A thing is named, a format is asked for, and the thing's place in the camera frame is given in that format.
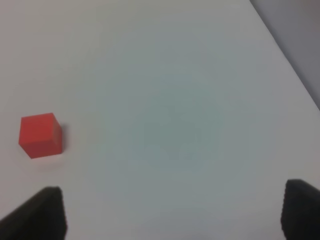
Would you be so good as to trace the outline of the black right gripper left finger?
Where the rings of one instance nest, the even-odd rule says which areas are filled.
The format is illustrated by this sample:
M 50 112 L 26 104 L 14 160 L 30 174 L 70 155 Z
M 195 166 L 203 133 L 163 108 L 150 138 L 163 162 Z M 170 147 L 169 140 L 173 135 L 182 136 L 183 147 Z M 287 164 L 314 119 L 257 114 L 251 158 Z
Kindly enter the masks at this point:
M 2 240 L 64 240 L 67 217 L 63 192 L 48 186 L 0 220 Z

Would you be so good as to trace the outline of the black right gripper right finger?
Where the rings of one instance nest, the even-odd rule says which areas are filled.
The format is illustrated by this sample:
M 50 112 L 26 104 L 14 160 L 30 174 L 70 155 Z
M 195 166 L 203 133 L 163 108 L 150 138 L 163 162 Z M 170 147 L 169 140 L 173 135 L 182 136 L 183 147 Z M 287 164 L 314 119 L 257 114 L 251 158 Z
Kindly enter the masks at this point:
M 301 179 L 285 184 L 281 229 L 287 240 L 320 238 L 320 190 Z

